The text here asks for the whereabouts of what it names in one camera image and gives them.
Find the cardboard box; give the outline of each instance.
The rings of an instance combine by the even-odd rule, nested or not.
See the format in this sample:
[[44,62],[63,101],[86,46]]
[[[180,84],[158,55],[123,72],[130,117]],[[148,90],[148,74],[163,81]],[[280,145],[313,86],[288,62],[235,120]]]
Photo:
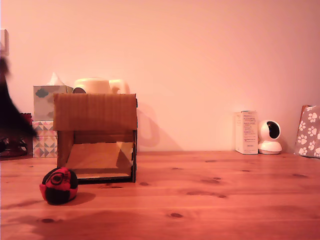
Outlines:
[[53,121],[33,121],[32,127],[37,131],[39,139],[33,139],[34,158],[57,158],[58,140]]
[[65,85],[33,86],[35,121],[54,120],[54,93],[72,93],[73,88]]
[[57,166],[81,180],[136,182],[135,94],[54,94]]
[[235,150],[242,154],[258,154],[258,118],[256,111],[235,114]]

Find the paw print bag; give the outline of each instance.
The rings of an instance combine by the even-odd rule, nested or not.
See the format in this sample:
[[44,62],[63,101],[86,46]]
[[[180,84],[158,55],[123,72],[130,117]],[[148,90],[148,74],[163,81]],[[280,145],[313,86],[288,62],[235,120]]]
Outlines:
[[294,154],[320,158],[320,106],[303,106]]

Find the white box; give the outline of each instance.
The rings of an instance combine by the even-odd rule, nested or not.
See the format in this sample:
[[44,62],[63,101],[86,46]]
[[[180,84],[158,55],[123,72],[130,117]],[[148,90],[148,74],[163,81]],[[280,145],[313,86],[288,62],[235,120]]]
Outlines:
[[256,111],[235,113],[235,150],[242,154],[258,154],[258,119]]

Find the open cardboard box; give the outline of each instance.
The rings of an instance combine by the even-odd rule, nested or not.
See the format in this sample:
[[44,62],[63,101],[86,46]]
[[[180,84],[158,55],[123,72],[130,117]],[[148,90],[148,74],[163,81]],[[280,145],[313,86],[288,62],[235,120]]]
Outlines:
[[136,182],[136,94],[54,94],[57,166],[81,180]]

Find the mug handle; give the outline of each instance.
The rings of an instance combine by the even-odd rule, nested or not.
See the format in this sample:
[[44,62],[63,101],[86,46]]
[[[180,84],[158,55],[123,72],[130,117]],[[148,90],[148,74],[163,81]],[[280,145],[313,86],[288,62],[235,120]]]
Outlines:
[[109,80],[111,92],[113,94],[129,94],[129,85],[122,79]]

